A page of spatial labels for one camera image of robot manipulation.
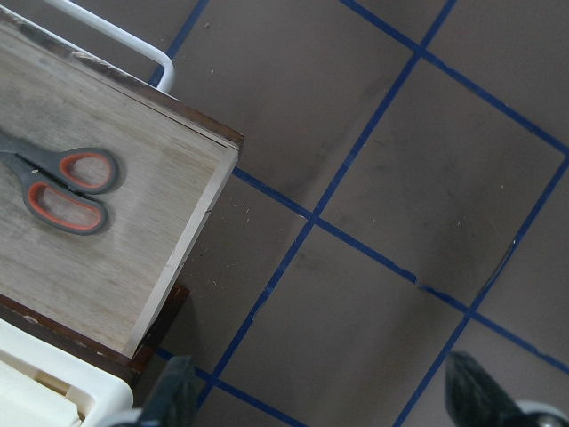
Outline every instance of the white metal bar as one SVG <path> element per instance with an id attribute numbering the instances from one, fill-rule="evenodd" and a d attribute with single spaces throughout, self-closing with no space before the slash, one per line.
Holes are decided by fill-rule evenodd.
<path id="1" fill-rule="evenodd" d="M 174 83 L 174 66 L 164 52 L 69 0 L 44 0 L 44 2 L 159 63 L 164 68 L 164 73 L 156 89 L 165 93 L 170 91 Z"/>

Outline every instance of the blue tape grid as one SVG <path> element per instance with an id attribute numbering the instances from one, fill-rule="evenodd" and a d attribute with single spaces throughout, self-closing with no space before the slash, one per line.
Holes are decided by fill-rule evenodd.
<path id="1" fill-rule="evenodd" d="M 168 56 L 170 56 L 170 58 L 172 58 L 172 59 L 175 58 L 176 53 L 180 49 L 180 47 L 183 44 L 184 40 L 186 39 L 188 33 L 194 27 L 197 20 L 199 19 L 201 12 L 207 6 L 208 1 L 209 0 L 199 0 L 198 1 L 195 8 L 192 10 L 190 15 L 188 16 L 188 19 L 186 20 L 186 22 L 184 23 L 184 25 L 180 29 L 178 35 L 174 38 L 170 48 L 167 51 L 167 54 L 168 54 Z M 537 350 L 537 348 L 532 346 L 529 342 L 524 341 L 521 337 L 516 336 L 515 334 L 512 334 L 510 331 L 506 330 L 502 326 L 495 324 L 490 319 L 488 319 L 488 318 L 480 315 L 479 313 L 477 313 L 478 307 L 480 306 L 480 304 L 482 303 L 484 298 L 488 295 L 488 293 L 492 289 L 493 284 L 496 282 L 497 278 L 500 276 L 501 272 L 504 270 L 506 264 L 508 263 L 509 259 L 512 256 L 512 254 L 519 247 L 524 235 L 530 229 L 531 225 L 533 224 L 533 221 L 535 220 L 535 218 L 539 214 L 540 210 L 543 208 L 543 206 L 545 205 L 545 203 L 549 199 L 549 196 L 551 195 L 551 193 L 553 192 L 553 190 L 555 189 L 555 187 L 557 186 L 557 184 L 559 183 L 559 181 L 561 180 L 561 178 L 565 174 L 567 167 L 569 167 L 569 161 L 567 160 L 567 156 L 569 155 L 569 148 L 566 145 L 564 145 L 563 143 L 561 143 L 560 141 L 558 141 L 556 138 L 551 136 L 550 134 L 548 134 L 545 131 L 543 131 L 542 129 L 540 129 L 539 126 L 537 126 L 536 124 L 531 122 L 529 119 L 527 119 L 526 117 L 523 117 L 521 114 L 517 113 L 514 109 L 510 108 L 503 101 L 500 101 L 498 98 L 496 98 L 495 96 L 490 94 L 484 88 L 478 86 L 477 84 L 475 84 L 474 82 L 469 80 L 467 77 L 465 77 L 463 74 L 461 74 L 457 70 L 448 67 L 437 56 L 435 56 L 431 52 L 427 51 L 427 47 L 429 46 L 429 43 L 432 41 L 432 39 L 436 35 L 437 31 L 441 28 L 441 26 L 445 22 L 445 19 L 447 18 L 447 16 L 451 12 L 451 10 L 454 7 L 457 0 L 449 0 L 446 2 L 445 6 L 441 10 L 441 12 L 437 15 L 437 18 L 435 19 L 435 21 L 433 22 L 433 24 L 429 28 L 429 31 L 427 32 L 425 37 L 423 37 L 420 44 L 416 44 L 412 39 L 405 36 L 401 32 L 397 31 L 395 28 L 391 27 L 387 22 L 385 22 L 384 20 L 382 20 L 378 16 L 376 16 L 373 13 L 366 10 L 358 2 L 353 1 L 353 0 L 339 0 L 339 1 L 342 4 L 344 4 L 345 6 L 347 6 L 351 11 L 357 13 L 360 17 L 362 17 L 363 19 L 365 19 L 368 22 L 370 22 L 371 24 L 373 24 L 376 28 L 381 30 L 383 33 L 387 34 L 388 36 L 397 40 L 402 45 L 411 49 L 413 51 L 413 56 L 405 64 L 403 70 L 401 71 L 401 73 L 397 77 L 394 84 L 389 89 L 387 95 L 385 96 L 385 98 L 381 102 L 380 106 L 377 108 L 377 110 L 374 112 L 372 118 L 369 120 L 369 122 L 365 126 L 365 129 L 362 131 L 362 133 L 358 137 L 356 143 L 353 145 L 352 149 L 350 150 L 350 152 L 346 156 L 344 162 L 341 164 L 337 173 L 334 175 L 332 181 L 328 185 L 323 196 L 318 201 L 317 206 L 313 212 L 310 212 L 308 209 L 306 209 L 306 208 L 302 207 L 301 205 L 298 205 L 297 203 L 293 202 L 288 197 L 284 196 L 283 194 L 276 191 L 275 189 L 270 188 L 270 186 L 266 185 L 262 181 L 257 180 L 256 178 L 254 178 L 253 176 L 251 176 L 247 172 L 245 172 L 239 168 L 236 168 L 235 171 L 233 172 L 234 176 L 236 176 L 240 180 L 250 184 L 251 186 L 253 186 L 257 190 L 264 193 L 265 195 L 273 198 L 274 200 L 276 200 L 280 204 L 286 206 L 287 208 L 289 208 L 293 212 L 295 212 L 298 215 L 306 218 L 308 221 L 304 225 L 304 227 L 301 229 L 301 232 L 299 233 L 297 238 L 293 241 L 293 244 L 291 245 L 291 247 L 287 251 L 286 255 L 284 256 L 284 259 L 281 261 L 281 263 L 277 267 L 275 273 L 273 274 L 273 276 L 271 277 L 271 279 L 269 280 L 269 282 L 267 283 L 267 285 L 263 289 L 258 300 L 253 305 L 253 307 L 250 310 L 249 314 L 247 315 L 245 321 L 243 322 L 243 324 L 241 325 L 241 327 L 237 331 L 237 333 L 236 333 L 234 339 L 232 340 L 231 344 L 228 346 L 225 353 L 221 357 L 220 361 L 218 362 L 216 367 L 213 369 L 212 374 L 208 374 L 205 371 L 200 370 L 199 368 L 196 369 L 197 375 L 200 378 L 202 378 L 204 381 L 206 381 L 206 385 L 205 385 L 204 389 L 202 390 L 200 397 L 199 397 L 199 402 L 198 402 L 199 405 L 201 406 L 204 403 L 205 399 L 207 399 L 207 397 L 211 393 L 212 388 L 217 387 L 217 388 L 224 390 L 225 392 L 231 394 L 232 396 L 234 396 L 238 399 L 241 399 L 242 401 L 258 408 L 259 410 L 261 410 L 261 411 L 263 411 L 269 415 L 274 416 L 276 419 L 282 421 L 283 423 L 286 423 L 286 424 L 292 425 L 292 426 L 304 425 L 304 424 L 300 423 L 299 421 L 293 419 L 289 415 L 286 415 L 286 414 L 282 413 L 281 411 L 278 411 L 277 409 L 267 405 L 266 403 L 261 402 L 260 400 L 254 398 L 253 396 L 250 396 L 247 393 L 240 391 L 239 389 L 235 388 L 234 386 L 223 382 L 222 380 L 220 380 L 220 375 L 223 372 L 224 368 L 227 366 L 227 364 L 230 361 L 233 354 L 235 353 L 238 345 L 244 339 L 244 336 L 246 335 L 247 331 L 251 327 L 252 321 L 253 321 L 256 313 L 259 311 L 259 309 L 262 307 L 262 305 L 270 297 L 273 290 L 277 286 L 278 281 L 284 275 L 286 269 L 290 265 L 294 256 L 297 254 L 297 252 L 301 248 L 302 244 L 304 243 L 308 234 L 310 233 L 312 228 L 314 228 L 314 226 L 317 226 L 320 229 L 329 232 L 330 234 L 339 238 L 340 240 L 342 240 L 346 244 L 352 246 L 353 248 L 355 248 L 356 250 L 358 250 L 362 254 L 369 256 L 370 258 L 372 258 L 375 261 L 377 261 L 378 263 L 384 265 L 385 267 L 387 267 L 391 271 L 393 271 L 396 274 L 400 275 L 401 277 L 405 278 L 409 282 L 415 284 L 416 286 L 418 286 L 418 288 L 420 290 L 435 296 L 439 300 L 449 304 L 450 306 L 454 307 L 456 310 L 459 310 L 463 313 L 463 318 L 462 318 L 461 322 L 454 329 L 453 333 L 451 334 L 451 336 L 449 337 L 449 339 L 447 340 L 447 342 L 445 343 L 445 345 L 443 346 L 443 348 L 441 349 L 441 351 L 439 352 L 439 354 L 437 355 L 437 357 L 433 361 L 428 372 L 425 374 L 425 376 L 423 377 L 423 379 L 421 380 L 421 382 L 417 386 L 416 390 L 413 392 L 412 396 L 407 401 L 403 410 L 401 411 L 398 418 L 396 419 L 396 421 L 394 423 L 394 427 L 395 426 L 401 426 L 404 423 L 405 418 L 409 415 L 409 413 L 413 409 L 414 405 L 416 404 L 416 402 L 421 397 L 421 394 L 424 392 L 424 390 L 429 385 L 430 380 L 435 375 L 435 373 L 440 368 L 440 366 L 443 364 L 445 357 L 447 356 L 447 354 L 449 353 L 451 348 L 454 346 L 456 341 L 459 339 L 462 331 L 465 329 L 465 327 L 467 326 L 467 324 L 470 322 L 471 319 L 474 319 L 476 322 L 480 323 L 481 325 L 488 327 L 489 329 L 493 330 L 495 333 L 500 334 L 501 336 L 503 336 L 504 338 L 515 343 L 516 345 L 523 348 L 524 350 L 529 351 L 534 356 L 536 356 L 536 357 L 544 360 L 545 362 L 551 364 L 553 367 L 556 367 L 559 370 L 565 372 L 566 374 L 569 374 L 569 366 L 568 365 L 564 364 L 563 362 L 561 362 L 555 358 L 552 358 L 551 356 L 549 356 L 547 354 L 543 354 L 543 353 L 539 352 Z M 430 64 L 432 64 L 433 66 L 437 67 L 439 70 L 444 72 L 449 77 L 453 78 L 455 81 L 457 81 L 461 85 L 468 88 L 470 91 L 472 91 L 474 94 L 479 96 L 481 99 L 485 100 L 490 105 L 492 105 L 493 107 L 498 109 L 500 112 L 502 112 L 506 116 L 510 117 L 512 120 L 517 122 L 519 125 L 522 125 L 530 133 L 535 134 L 536 136 L 541 138 L 543 141 L 547 142 L 550 146 L 559 150 L 560 152 L 562 152 L 565 155 L 564 162 L 561 164 L 561 166 L 559 166 L 555 175 L 553 176 L 553 178 L 549 182 L 547 188 L 541 194 L 540 198 L 538 199 L 538 201 L 534 205 L 532 211 L 528 214 L 528 216 L 525 219 L 522 227 L 520 228 L 515 239 L 513 240 L 513 243 L 511 245 L 510 249 L 508 250 L 508 252 L 504 256 L 504 259 L 502 260 L 500 266 L 494 272 L 492 277 L 486 283 L 483 290 L 480 292 L 480 294 L 478 294 L 478 296 L 470 304 L 469 307 L 466 307 L 464 304 L 455 300 L 450 295 L 438 292 L 436 289 L 434 289 L 432 287 L 418 285 L 417 284 L 417 278 L 415 277 L 414 274 L 412 274 L 411 271 L 405 270 L 404 268 L 396 265 L 394 262 L 392 262 L 390 259 L 388 259 L 384 255 L 375 251 L 371 247 L 363 244 L 362 242 L 359 242 L 357 239 L 353 238 L 348 233 L 334 227 L 329 222 L 326 222 L 325 220 L 320 218 L 320 214 L 324 211 L 326 205 L 328 204 L 328 202 L 332 198 L 335 190 L 339 187 L 341 180 L 343 179 L 346 172 L 348 171 L 348 169 L 353 164 L 353 162 L 356 159 L 357 155 L 359 154 L 361 148 L 364 146 L 367 138 L 372 133 L 375 126 L 381 120 L 381 117 L 383 116 L 385 111 L 388 109 L 388 107 L 391 104 L 391 102 L 393 101 L 393 99 L 396 97 L 398 91 L 400 90 L 402 85 L 405 83 L 405 80 L 409 77 L 409 75 L 413 71 L 413 68 L 416 66 L 418 61 L 421 59 L 423 59 L 423 60 L 429 62 Z M 162 75 L 162 70 L 160 67 L 158 67 L 156 69 L 154 75 L 151 77 L 149 82 L 153 85 L 156 85 L 157 81 L 159 80 L 161 75 Z M 164 359 L 169 359 L 172 356 L 171 353 L 169 353 L 167 350 L 164 350 L 164 349 L 159 349 L 157 354 L 159 356 L 163 357 Z"/>

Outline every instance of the dark wood edge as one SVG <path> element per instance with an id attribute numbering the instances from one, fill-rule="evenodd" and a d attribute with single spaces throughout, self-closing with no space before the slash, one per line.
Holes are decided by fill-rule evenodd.
<path id="1" fill-rule="evenodd" d="M 186 288 L 174 285 L 158 318 L 131 359 L 1 294 L 0 318 L 35 338 L 133 384 L 164 339 L 188 294 Z"/>
<path id="2" fill-rule="evenodd" d="M 60 40 L 44 33 L 39 28 L 28 24 L 24 20 L 20 20 L 18 15 L 3 7 L 0 7 L 0 22 L 12 27 L 31 43 L 41 46 L 43 49 L 55 56 L 67 60 L 68 62 L 78 61 L 87 68 L 96 71 L 99 75 L 112 80 L 125 89 L 136 92 L 144 98 L 153 101 L 155 104 L 187 118 L 189 121 L 218 134 L 220 137 L 228 141 L 234 142 L 238 149 L 242 146 L 244 136 L 238 131 L 184 105 L 172 96 L 158 91 L 155 87 L 148 85 L 128 73 L 125 73 L 120 68 L 113 67 L 111 64 L 108 64 L 104 60 L 101 60 L 88 52 L 79 52 L 73 46 L 62 43 Z"/>

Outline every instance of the plywood board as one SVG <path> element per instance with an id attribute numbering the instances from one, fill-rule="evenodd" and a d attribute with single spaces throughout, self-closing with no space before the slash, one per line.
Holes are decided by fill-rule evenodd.
<path id="1" fill-rule="evenodd" d="M 110 226 L 83 237 L 36 220 L 0 164 L 0 294 L 131 356 L 236 162 L 238 133 L 185 112 L 0 8 L 0 128 L 47 149 L 109 149 L 121 169 L 96 197 Z"/>

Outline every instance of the gray tile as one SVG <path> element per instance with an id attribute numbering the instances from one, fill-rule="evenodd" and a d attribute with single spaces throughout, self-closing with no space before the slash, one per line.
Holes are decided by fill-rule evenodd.
<path id="1" fill-rule="evenodd" d="M 240 166 L 311 208 L 409 56 L 340 2 L 212 0 L 172 94 L 244 133 Z"/>
<path id="2" fill-rule="evenodd" d="M 157 356 L 152 356 L 144 371 L 140 374 L 138 382 L 134 384 L 132 393 L 134 395 L 134 404 L 132 407 L 144 407 L 147 399 L 157 383 L 158 377 L 163 373 L 168 361 Z M 205 386 L 205 381 L 199 377 L 194 377 L 194 385 L 197 392 Z"/>
<path id="3" fill-rule="evenodd" d="M 569 364 L 569 178 L 558 184 L 480 312 Z"/>
<path id="4" fill-rule="evenodd" d="M 76 3 L 158 49 L 166 51 L 197 0 L 122 0 Z M 37 0 L 4 0 L 2 5 L 113 65 L 147 81 L 156 63 Z"/>
<path id="5" fill-rule="evenodd" d="M 470 302 L 562 156 L 421 62 L 324 217 Z"/>
<path id="6" fill-rule="evenodd" d="M 457 2 L 432 51 L 559 139 L 569 139 L 569 3 Z"/>
<path id="7" fill-rule="evenodd" d="M 419 43 L 446 1 L 396 0 L 378 2 L 377 0 L 360 0 L 359 3 Z"/>
<path id="8" fill-rule="evenodd" d="M 309 425 L 391 425 L 460 318 L 314 229 L 222 378 Z"/>
<path id="9" fill-rule="evenodd" d="M 230 178 L 178 279 L 190 296 L 163 347 L 213 370 L 304 222 Z"/>
<path id="10" fill-rule="evenodd" d="M 471 322 L 453 350 L 466 351 L 514 400 L 534 400 L 569 414 L 569 376 L 493 331 Z M 453 427 L 445 410 L 445 366 L 405 420 L 404 427 Z"/>
<path id="11" fill-rule="evenodd" d="M 234 398 L 225 391 L 213 389 L 197 413 L 194 425 L 196 427 L 279 427 L 287 424 Z"/>

